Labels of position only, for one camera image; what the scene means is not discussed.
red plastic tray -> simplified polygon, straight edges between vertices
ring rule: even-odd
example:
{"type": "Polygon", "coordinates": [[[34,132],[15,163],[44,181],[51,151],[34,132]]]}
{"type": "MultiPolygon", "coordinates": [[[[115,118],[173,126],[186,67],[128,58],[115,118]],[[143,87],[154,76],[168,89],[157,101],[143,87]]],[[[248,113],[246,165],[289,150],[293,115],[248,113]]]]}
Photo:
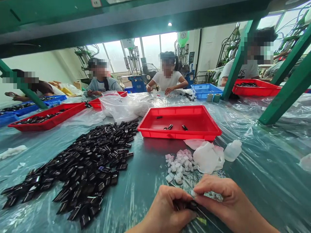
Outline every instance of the red plastic tray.
{"type": "MultiPolygon", "coordinates": [[[[118,94],[119,94],[121,97],[126,97],[126,96],[127,96],[127,92],[118,92],[118,94]]],[[[90,101],[89,104],[90,104],[93,108],[100,108],[100,100],[99,100],[99,98],[90,101]]]]}
{"type": "Polygon", "coordinates": [[[67,109],[65,112],[52,117],[51,119],[48,119],[47,121],[44,121],[40,124],[24,124],[24,125],[13,125],[10,124],[8,127],[14,127],[18,129],[19,131],[43,131],[43,130],[49,130],[56,125],[62,123],[63,121],[67,120],[68,118],[72,117],[73,115],[77,114],[78,112],[81,112],[83,109],[85,109],[84,103],[74,103],[74,104],[61,104],[56,107],[50,108],[48,110],[45,110],[43,112],[37,113],[33,116],[27,117],[24,120],[27,120],[29,118],[32,118],[34,116],[42,117],[46,116],[48,114],[54,114],[59,112],[61,109],[67,109]]]}
{"type": "Polygon", "coordinates": [[[243,96],[276,96],[281,87],[258,79],[237,79],[232,92],[243,96]],[[239,87],[237,83],[256,83],[259,87],[239,87]]]}
{"type": "Polygon", "coordinates": [[[221,130],[202,105],[151,108],[144,116],[137,130],[143,137],[169,139],[204,139],[214,141],[221,130]],[[173,125],[171,130],[164,127],[173,125]]]}

white t-shirt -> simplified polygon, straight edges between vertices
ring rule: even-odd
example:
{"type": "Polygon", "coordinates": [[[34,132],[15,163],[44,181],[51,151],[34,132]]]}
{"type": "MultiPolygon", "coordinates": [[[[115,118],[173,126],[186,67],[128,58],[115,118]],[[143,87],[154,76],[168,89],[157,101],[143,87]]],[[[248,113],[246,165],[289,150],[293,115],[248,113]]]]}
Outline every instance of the white t-shirt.
{"type": "MultiPolygon", "coordinates": [[[[219,76],[217,86],[220,86],[222,77],[228,77],[229,76],[229,73],[230,73],[231,68],[232,68],[233,61],[234,61],[234,59],[229,61],[224,66],[224,69],[219,76]]],[[[253,78],[256,76],[259,76],[257,61],[256,60],[248,60],[246,65],[242,65],[240,73],[238,74],[237,78],[238,79],[250,79],[250,78],[253,78]]]]}
{"type": "Polygon", "coordinates": [[[162,72],[158,72],[152,80],[155,81],[156,84],[160,85],[160,89],[162,91],[165,91],[168,87],[176,86],[181,76],[181,73],[178,71],[173,71],[171,77],[165,77],[162,72]]]}

plastic table cover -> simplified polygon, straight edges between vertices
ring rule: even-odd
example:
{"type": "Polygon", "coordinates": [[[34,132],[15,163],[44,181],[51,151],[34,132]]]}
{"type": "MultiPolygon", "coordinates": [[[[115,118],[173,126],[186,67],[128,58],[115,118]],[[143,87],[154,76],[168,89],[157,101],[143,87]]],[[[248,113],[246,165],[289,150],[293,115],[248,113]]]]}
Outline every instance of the plastic table cover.
{"type": "MultiPolygon", "coordinates": [[[[257,119],[270,99],[241,99],[231,104],[220,101],[189,101],[184,96],[167,99],[163,93],[153,99],[148,93],[129,94],[152,102],[155,107],[204,105],[222,130],[214,143],[226,147],[235,139],[242,141],[242,153],[234,162],[226,161],[222,170],[214,172],[232,178],[258,211],[281,232],[309,232],[311,229],[311,174],[299,166],[299,160],[310,152],[311,107],[306,102],[286,113],[272,127],[262,126],[257,119]]],[[[308,101],[303,96],[299,103],[308,101]]],[[[0,161],[0,190],[24,180],[27,172],[54,158],[95,124],[113,123],[92,108],[86,109],[57,127],[44,132],[19,132],[0,128],[0,152],[26,145],[23,153],[0,161]]],[[[102,210],[85,232],[124,232],[140,222],[147,213],[160,185],[167,184],[165,154],[176,154],[188,148],[182,140],[135,136],[127,171],[121,172],[118,184],[111,187],[101,204],[102,210]]],[[[192,173],[181,186],[189,192],[201,174],[192,173]]],[[[59,203],[53,198],[62,187],[58,182],[35,200],[0,211],[1,232],[77,232],[79,222],[67,221],[69,213],[56,215],[59,203]]],[[[0,206],[6,197],[0,196],[0,206]]],[[[230,232],[221,222],[203,224],[192,221],[184,232],[230,232]]]]}

green metal leg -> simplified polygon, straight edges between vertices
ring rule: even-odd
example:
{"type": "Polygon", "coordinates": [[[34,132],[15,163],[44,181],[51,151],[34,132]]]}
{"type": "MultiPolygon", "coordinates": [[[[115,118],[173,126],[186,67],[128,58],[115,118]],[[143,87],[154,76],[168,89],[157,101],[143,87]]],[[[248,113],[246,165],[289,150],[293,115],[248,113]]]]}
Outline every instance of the green metal leg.
{"type": "Polygon", "coordinates": [[[0,59],[0,71],[5,74],[9,72],[9,77],[12,78],[13,83],[17,84],[17,87],[29,97],[36,105],[42,109],[47,109],[46,104],[37,97],[34,92],[28,89],[27,84],[24,83],[24,80],[21,77],[17,77],[14,72],[0,59]]]}
{"type": "Polygon", "coordinates": [[[236,82],[237,76],[240,72],[242,65],[244,64],[244,58],[247,56],[247,46],[251,41],[254,32],[256,31],[260,19],[255,19],[247,22],[245,27],[244,36],[241,37],[241,42],[239,48],[236,52],[236,57],[234,58],[231,71],[228,76],[228,81],[226,83],[224,92],[221,96],[221,99],[228,100],[232,92],[234,83],[236,82]]]}
{"type": "Polygon", "coordinates": [[[307,27],[304,34],[300,37],[300,39],[295,44],[293,50],[288,54],[288,57],[283,62],[281,67],[275,73],[271,83],[274,85],[280,85],[283,82],[286,75],[291,71],[294,67],[298,59],[305,52],[308,46],[311,43],[311,24],[307,27]]]}
{"type": "Polygon", "coordinates": [[[311,85],[311,53],[309,53],[272,100],[259,121],[264,125],[274,124],[311,85]]]}

worker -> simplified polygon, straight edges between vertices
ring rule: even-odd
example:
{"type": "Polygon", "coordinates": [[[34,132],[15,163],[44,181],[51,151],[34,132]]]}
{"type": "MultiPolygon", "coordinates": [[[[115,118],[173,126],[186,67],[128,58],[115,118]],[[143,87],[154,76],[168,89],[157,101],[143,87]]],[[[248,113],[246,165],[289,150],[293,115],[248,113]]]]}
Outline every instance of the worker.
{"type": "MultiPolygon", "coordinates": [[[[12,69],[16,72],[17,77],[23,78],[25,83],[28,83],[29,89],[32,90],[38,97],[53,96],[53,95],[65,95],[61,90],[52,86],[51,84],[41,81],[38,78],[32,77],[31,72],[24,72],[19,69],[12,69]]],[[[14,92],[5,92],[6,96],[13,97],[14,101],[30,101],[27,96],[19,96],[14,92]]]]}
{"type": "MultiPolygon", "coordinates": [[[[262,63],[264,56],[261,51],[277,38],[274,27],[257,29],[253,41],[248,46],[247,58],[237,76],[238,79],[259,79],[258,63],[262,63]]],[[[221,72],[218,86],[225,86],[231,71],[234,59],[229,61],[221,72]]]]}
{"type": "MultiPolygon", "coordinates": [[[[204,175],[194,187],[198,194],[194,200],[216,215],[234,233],[279,232],[271,226],[248,200],[239,186],[231,179],[204,175]],[[214,191],[224,198],[218,202],[204,193],[214,191]]],[[[128,233],[180,232],[197,214],[184,209],[184,203],[193,198],[180,188],[161,185],[145,218],[128,233]]]]}
{"type": "Polygon", "coordinates": [[[146,86],[147,92],[152,91],[152,87],[156,84],[160,85],[162,91],[165,90],[165,95],[168,95],[175,89],[188,86],[188,82],[185,78],[180,72],[176,71],[179,63],[174,52],[162,52],[160,53],[160,59],[162,71],[156,73],[153,79],[148,83],[146,86]]]}
{"type": "Polygon", "coordinates": [[[98,58],[91,58],[88,61],[88,68],[92,72],[92,81],[86,91],[85,96],[101,95],[104,91],[123,91],[118,82],[110,76],[108,63],[98,58]]]}

